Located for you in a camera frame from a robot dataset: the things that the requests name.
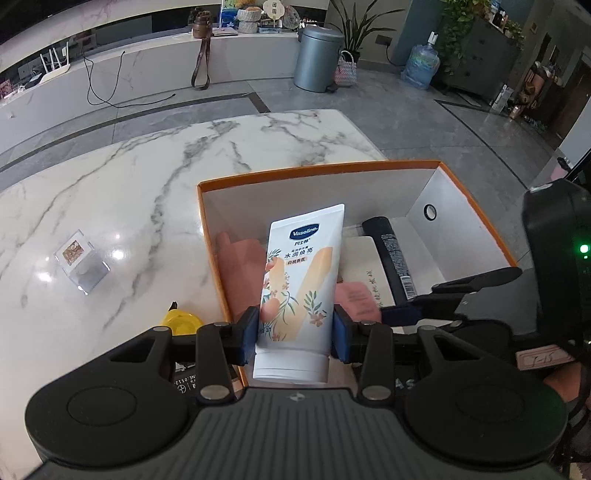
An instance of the white lotion tube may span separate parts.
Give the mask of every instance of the white lotion tube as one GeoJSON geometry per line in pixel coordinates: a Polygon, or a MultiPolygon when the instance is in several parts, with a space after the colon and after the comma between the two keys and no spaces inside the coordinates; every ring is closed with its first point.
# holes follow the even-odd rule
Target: white lotion tube
{"type": "Polygon", "coordinates": [[[344,205],[271,224],[253,378],[328,381],[344,205]]]}

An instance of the white marble tabletop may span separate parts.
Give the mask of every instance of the white marble tabletop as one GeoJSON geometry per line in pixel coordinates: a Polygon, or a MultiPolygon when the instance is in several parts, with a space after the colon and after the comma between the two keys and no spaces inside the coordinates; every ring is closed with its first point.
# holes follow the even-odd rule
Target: white marble tabletop
{"type": "Polygon", "coordinates": [[[221,319],[199,182],[383,159],[336,110],[268,113],[110,145],[0,193],[0,478],[40,463],[24,409],[44,384],[157,325],[172,301],[205,322],[221,319]],[[111,268],[88,296],[53,258],[78,229],[111,268]]]}

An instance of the blue water bottle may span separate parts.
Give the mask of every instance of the blue water bottle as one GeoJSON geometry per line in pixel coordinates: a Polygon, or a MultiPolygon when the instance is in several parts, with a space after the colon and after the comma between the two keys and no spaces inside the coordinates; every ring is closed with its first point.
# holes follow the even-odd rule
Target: blue water bottle
{"type": "Polygon", "coordinates": [[[427,45],[415,45],[402,71],[402,79],[416,88],[427,90],[433,75],[437,73],[441,60],[433,48],[438,35],[431,32],[427,45]]]}

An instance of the label sticker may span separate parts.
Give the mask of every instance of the label sticker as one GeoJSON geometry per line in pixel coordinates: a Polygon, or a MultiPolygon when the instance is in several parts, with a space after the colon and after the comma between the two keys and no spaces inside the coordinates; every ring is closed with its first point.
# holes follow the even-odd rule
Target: label sticker
{"type": "Polygon", "coordinates": [[[522,350],[515,354],[519,370],[535,370],[537,368],[553,367],[574,361],[568,353],[558,345],[547,345],[530,350],[522,350]]]}

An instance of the white router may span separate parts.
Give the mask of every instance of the white router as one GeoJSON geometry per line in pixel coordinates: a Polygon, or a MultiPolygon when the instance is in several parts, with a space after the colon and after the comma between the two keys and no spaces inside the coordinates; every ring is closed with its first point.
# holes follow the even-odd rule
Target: white router
{"type": "Polygon", "coordinates": [[[67,72],[68,70],[70,70],[70,47],[69,47],[69,42],[66,44],[66,62],[62,65],[60,58],[57,56],[57,52],[56,49],[53,49],[53,52],[51,51],[51,48],[49,49],[49,58],[51,60],[51,71],[47,68],[47,65],[45,63],[45,59],[43,58],[43,55],[41,55],[41,61],[43,62],[43,67],[45,68],[45,75],[43,76],[43,78],[41,79],[41,81],[39,82],[39,85],[45,82],[49,82],[49,80],[54,79],[55,77],[59,77],[60,75],[63,75],[65,72],[67,72]]]}

